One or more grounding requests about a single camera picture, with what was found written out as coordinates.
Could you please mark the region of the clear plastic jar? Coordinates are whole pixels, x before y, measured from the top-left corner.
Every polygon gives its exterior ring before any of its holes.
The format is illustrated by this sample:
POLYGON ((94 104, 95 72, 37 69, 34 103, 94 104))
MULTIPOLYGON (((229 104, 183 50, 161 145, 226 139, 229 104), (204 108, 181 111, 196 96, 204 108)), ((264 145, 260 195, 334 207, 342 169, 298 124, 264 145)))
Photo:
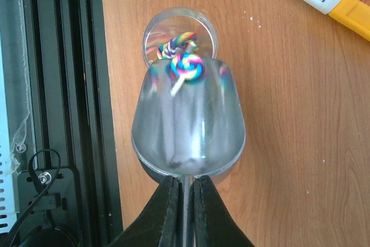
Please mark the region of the clear plastic jar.
POLYGON ((142 39, 143 59, 147 67, 159 54, 171 55, 185 51, 194 42, 194 52, 201 57, 216 58, 217 32, 201 12, 188 7, 165 9, 154 16, 145 28, 142 39))

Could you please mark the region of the orange plastic candy bin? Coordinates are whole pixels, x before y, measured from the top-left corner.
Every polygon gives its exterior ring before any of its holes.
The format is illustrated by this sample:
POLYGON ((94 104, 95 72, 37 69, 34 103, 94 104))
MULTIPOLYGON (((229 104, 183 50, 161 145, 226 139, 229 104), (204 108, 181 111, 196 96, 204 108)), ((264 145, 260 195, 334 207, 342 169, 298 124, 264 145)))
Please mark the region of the orange plastic candy bin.
POLYGON ((329 16, 369 40, 369 2, 341 0, 329 16))

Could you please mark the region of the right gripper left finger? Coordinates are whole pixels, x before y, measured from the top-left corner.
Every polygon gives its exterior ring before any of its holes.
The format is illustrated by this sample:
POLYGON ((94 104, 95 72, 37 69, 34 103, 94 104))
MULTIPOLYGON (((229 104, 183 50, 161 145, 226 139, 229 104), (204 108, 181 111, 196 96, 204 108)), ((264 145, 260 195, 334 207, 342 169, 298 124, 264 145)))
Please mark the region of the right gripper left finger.
POLYGON ((140 215, 109 245, 174 246, 179 204, 179 180, 162 179, 140 215))

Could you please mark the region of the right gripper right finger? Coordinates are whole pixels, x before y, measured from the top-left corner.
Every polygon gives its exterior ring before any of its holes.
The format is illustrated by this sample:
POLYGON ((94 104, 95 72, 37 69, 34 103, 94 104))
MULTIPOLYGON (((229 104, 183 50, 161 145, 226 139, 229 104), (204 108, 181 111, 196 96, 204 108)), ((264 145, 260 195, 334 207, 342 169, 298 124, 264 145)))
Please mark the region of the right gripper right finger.
POLYGON ((194 181, 194 224, 196 246, 253 246, 232 219, 209 176, 194 181))

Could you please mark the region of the metal candy scoop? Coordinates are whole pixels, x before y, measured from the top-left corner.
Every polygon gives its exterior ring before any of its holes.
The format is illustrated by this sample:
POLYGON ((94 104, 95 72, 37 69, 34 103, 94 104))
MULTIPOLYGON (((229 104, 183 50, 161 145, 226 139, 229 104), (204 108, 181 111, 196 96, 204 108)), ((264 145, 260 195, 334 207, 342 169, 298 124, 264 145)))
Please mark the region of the metal candy scoop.
POLYGON ((156 182, 166 176, 179 180, 179 204, 174 246, 196 246, 194 181, 209 176, 223 181, 239 160, 246 127, 234 77, 220 60, 203 60, 204 72, 185 82, 175 95, 177 81, 169 60, 149 66, 131 128, 134 151, 156 182))

